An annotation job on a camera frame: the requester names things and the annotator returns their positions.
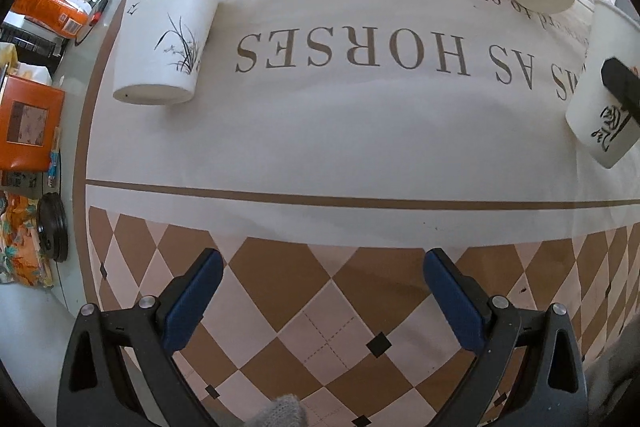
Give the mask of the colourful snack packet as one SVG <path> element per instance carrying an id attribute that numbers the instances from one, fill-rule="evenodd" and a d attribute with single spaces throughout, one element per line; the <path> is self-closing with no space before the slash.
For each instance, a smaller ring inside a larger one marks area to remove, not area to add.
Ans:
<path id="1" fill-rule="evenodd" d="M 48 258 L 40 247 L 37 199 L 1 192 L 1 283 L 52 287 Z"/>

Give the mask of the grey cup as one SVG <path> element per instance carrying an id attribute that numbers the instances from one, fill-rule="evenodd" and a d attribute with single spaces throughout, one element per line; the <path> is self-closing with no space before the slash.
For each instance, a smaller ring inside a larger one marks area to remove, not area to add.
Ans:
<path id="1" fill-rule="evenodd" d="M 617 9 L 624 12 L 636 22 L 640 20 L 640 14 L 632 4 L 631 0 L 615 0 L 614 5 Z"/>

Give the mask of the orange drink bottle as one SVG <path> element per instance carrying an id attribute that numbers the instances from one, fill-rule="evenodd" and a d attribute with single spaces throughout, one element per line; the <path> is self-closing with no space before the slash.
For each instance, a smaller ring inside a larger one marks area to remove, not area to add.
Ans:
<path id="1" fill-rule="evenodd" d="M 75 38 L 89 19 L 85 11 L 66 0 L 14 0 L 11 11 L 67 39 Z"/>

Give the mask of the red black lighter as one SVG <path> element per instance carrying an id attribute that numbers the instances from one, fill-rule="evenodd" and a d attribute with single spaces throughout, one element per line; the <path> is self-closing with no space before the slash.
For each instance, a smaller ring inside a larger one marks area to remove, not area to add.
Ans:
<path id="1" fill-rule="evenodd" d="M 94 26 L 101 18 L 103 12 L 105 11 L 108 2 L 110 0 L 98 0 L 95 5 L 93 5 L 90 17 L 89 17 L 89 25 Z"/>

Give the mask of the checkered printed table cloth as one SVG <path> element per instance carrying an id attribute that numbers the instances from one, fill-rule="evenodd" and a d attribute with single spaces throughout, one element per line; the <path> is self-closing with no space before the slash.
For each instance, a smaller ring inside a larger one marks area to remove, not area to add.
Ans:
<path id="1" fill-rule="evenodd" d="M 116 101 L 130 1 L 89 81 L 74 209 L 89 299 L 127 308 L 206 247 L 224 278 L 176 361 L 240 418 L 422 426 L 471 362 L 421 274 L 566 306 L 586 360 L 639 308 L 639 154 L 604 169 L 564 114 L 593 0 L 220 0 L 192 101 Z"/>

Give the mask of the yellow plastic bag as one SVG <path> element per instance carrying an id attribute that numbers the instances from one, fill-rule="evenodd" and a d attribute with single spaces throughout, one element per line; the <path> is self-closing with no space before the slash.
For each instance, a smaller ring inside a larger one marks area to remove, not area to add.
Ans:
<path id="1" fill-rule="evenodd" d="M 43 86 L 52 86 L 50 72 L 44 66 L 21 63 L 13 43 L 0 43 L 0 66 L 10 75 L 35 81 Z"/>

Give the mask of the orange box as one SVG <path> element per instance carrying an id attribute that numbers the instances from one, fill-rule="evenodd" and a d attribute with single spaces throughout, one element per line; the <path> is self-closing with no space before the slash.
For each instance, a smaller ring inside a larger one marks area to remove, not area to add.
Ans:
<path id="1" fill-rule="evenodd" d="M 2 171 L 43 172 L 49 168 L 64 98 L 61 89 L 6 75 L 1 87 Z"/>

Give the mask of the white cup with bird print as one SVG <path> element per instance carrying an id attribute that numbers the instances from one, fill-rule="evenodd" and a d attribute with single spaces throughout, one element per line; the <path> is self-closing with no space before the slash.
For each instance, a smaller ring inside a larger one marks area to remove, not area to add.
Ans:
<path id="1" fill-rule="evenodd" d="M 136 105 L 190 101 L 219 1 L 126 0 L 113 98 Z"/>

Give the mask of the black round lid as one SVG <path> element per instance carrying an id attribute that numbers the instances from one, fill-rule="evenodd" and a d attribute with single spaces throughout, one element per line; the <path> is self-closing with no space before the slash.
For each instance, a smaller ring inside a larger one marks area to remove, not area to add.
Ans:
<path id="1" fill-rule="evenodd" d="M 38 200 L 36 225 L 43 254 L 55 262 L 64 262 L 68 256 L 68 233 L 60 194 L 50 192 Z"/>

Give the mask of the black rectangular box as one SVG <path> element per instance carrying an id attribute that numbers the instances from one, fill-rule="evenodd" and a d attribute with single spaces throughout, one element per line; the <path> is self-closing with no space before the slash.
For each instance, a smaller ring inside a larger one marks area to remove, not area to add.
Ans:
<path id="1" fill-rule="evenodd" d="M 19 49 L 47 58 L 60 57 L 63 51 L 62 43 L 48 40 L 6 23 L 1 24 L 1 41 L 13 43 Z"/>

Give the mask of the white cup with calligraphy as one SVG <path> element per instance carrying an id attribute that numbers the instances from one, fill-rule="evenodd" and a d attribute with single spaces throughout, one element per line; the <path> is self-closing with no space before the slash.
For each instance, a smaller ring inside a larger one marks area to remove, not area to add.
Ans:
<path id="1" fill-rule="evenodd" d="M 610 58 L 638 74 L 639 24 L 615 5 L 597 0 L 584 69 L 565 119 L 578 142 L 606 169 L 639 140 L 638 122 L 603 83 L 602 66 Z"/>

